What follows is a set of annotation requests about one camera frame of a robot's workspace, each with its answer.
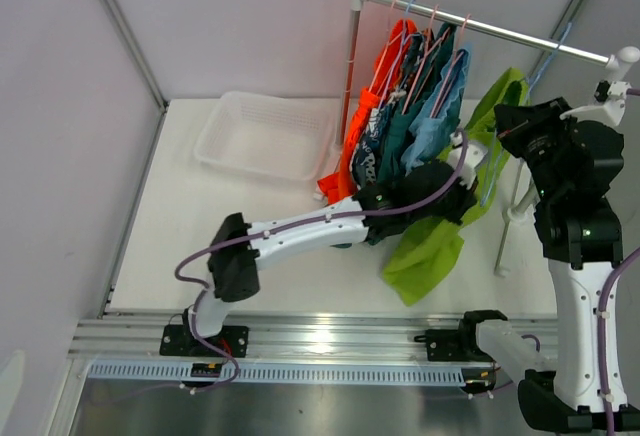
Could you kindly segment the blue wire hanger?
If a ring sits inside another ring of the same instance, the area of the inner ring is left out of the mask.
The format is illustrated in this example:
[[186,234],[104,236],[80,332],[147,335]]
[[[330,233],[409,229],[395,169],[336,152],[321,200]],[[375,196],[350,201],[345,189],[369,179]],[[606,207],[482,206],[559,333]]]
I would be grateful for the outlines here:
[[[558,52],[559,52],[559,47],[561,45],[563,45],[572,29],[573,26],[573,22],[569,21],[564,29],[561,32],[560,38],[558,40],[558,44],[556,46],[556,48],[548,55],[545,57],[545,59],[542,61],[540,68],[533,73],[531,76],[529,76],[528,78],[525,78],[524,81],[526,82],[527,85],[527,92],[525,93],[525,99],[524,102],[525,103],[530,103],[532,101],[531,99],[531,94],[534,90],[534,88],[537,86],[538,82],[540,81],[540,79],[542,78],[542,76],[545,74],[545,72],[547,71],[549,65],[551,64],[551,62],[555,59],[555,57],[557,56]],[[489,164],[487,166],[487,174],[485,175],[485,180],[484,180],[484,184],[483,184],[483,191],[482,191],[482,196],[480,199],[480,207],[484,208],[488,205],[488,201],[491,198],[493,191],[494,191],[494,187],[496,185],[496,182],[498,180],[498,165],[502,159],[502,156],[504,154],[504,150],[500,149],[497,152],[497,156],[496,156],[496,160]]]

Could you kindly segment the light blue shorts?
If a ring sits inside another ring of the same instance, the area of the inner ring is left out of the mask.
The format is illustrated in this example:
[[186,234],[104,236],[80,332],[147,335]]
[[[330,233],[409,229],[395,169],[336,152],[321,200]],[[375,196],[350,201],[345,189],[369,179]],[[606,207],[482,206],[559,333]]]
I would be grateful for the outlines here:
[[467,84],[472,46],[463,45],[440,72],[442,79],[409,126],[414,140],[401,156],[401,167],[411,171],[440,155],[460,124],[460,110]]

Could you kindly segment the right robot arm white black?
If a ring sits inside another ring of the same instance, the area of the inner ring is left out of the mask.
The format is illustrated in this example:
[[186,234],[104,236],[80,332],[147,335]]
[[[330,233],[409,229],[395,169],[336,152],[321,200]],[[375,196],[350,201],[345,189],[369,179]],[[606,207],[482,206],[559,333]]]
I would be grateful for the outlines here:
[[491,356],[517,386],[529,427],[608,435],[639,428],[618,364],[616,290],[638,258],[623,255],[621,223],[606,194],[624,166],[624,137],[610,123],[577,118],[562,98],[495,108],[497,138],[522,159],[537,190],[534,226],[557,307],[557,359],[550,361],[505,319],[460,330],[458,351]]

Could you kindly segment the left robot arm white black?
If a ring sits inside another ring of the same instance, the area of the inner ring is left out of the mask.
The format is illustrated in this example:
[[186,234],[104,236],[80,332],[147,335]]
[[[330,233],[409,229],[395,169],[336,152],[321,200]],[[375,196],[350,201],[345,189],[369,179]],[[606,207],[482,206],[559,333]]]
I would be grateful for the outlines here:
[[301,253],[329,246],[378,243],[428,218],[461,224],[475,204],[477,169],[469,159],[434,160],[390,183],[370,185],[320,210],[285,220],[249,223],[227,216],[210,245],[174,271],[204,257],[210,280],[193,278],[201,292],[184,310],[182,344],[197,356],[218,354],[223,323],[233,306],[260,290],[260,271]]

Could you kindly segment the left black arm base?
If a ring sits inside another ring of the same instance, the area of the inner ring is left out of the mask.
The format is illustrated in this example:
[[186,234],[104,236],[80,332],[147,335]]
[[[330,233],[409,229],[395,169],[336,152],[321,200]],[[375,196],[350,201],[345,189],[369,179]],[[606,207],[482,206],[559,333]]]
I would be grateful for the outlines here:
[[192,334],[189,323],[187,309],[170,318],[160,340],[161,356],[216,357],[219,351],[234,358],[246,356],[250,332],[247,326],[225,325],[218,335],[203,337],[207,341],[207,344],[203,344]]

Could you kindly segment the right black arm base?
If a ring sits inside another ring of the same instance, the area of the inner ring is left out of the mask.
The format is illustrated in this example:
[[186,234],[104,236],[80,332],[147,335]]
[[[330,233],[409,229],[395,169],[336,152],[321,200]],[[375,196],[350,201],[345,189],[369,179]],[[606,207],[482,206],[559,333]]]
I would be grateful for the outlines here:
[[508,317],[498,310],[467,311],[455,329],[427,329],[413,341],[424,346],[431,362],[490,363],[493,359],[477,344],[476,329],[480,323],[495,320],[507,321]]

